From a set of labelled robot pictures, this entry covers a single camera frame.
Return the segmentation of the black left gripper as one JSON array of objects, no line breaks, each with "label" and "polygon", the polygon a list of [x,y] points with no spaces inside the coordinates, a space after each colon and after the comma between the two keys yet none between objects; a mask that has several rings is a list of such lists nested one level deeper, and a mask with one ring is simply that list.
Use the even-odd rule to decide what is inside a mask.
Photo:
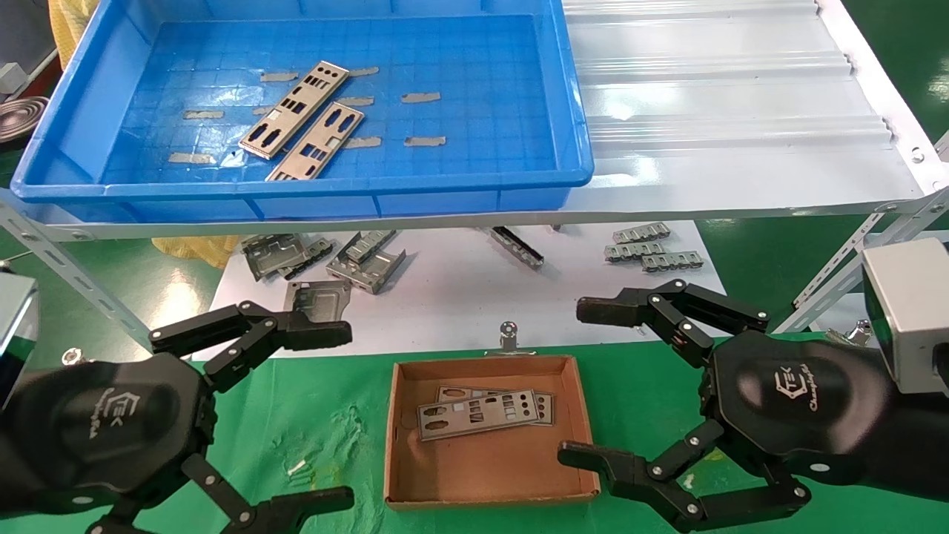
[{"label": "black left gripper", "polygon": [[[228,518],[224,533],[299,533],[349,510],[347,486],[276,495],[252,506],[211,466],[216,400],[278,349],[341,347],[350,323],[244,301],[149,334],[152,358],[25,372],[2,409],[2,518],[112,506],[89,533],[139,533],[133,522],[194,482]],[[177,357],[227,344],[204,376]]]}]

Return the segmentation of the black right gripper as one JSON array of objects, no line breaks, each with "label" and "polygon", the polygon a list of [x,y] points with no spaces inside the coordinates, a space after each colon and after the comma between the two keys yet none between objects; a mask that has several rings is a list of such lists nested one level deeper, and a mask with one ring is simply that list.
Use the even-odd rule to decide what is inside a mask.
[{"label": "black right gripper", "polygon": [[[811,493],[790,473],[947,500],[947,398],[900,392],[877,349],[769,337],[766,311],[684,280],[581,297],[576,318],[650,328],[691,367],[708,366],[703,415],[719,422],[703,422],[653,461],[577,441],[557,450],[560,464],[600,474],[610,495],[647,504],[679,533],[793,516]],[[736,337],[714,349],[697,323]],[[721,439],[722,452],[765,486],[699,497],[678,483]]]}]

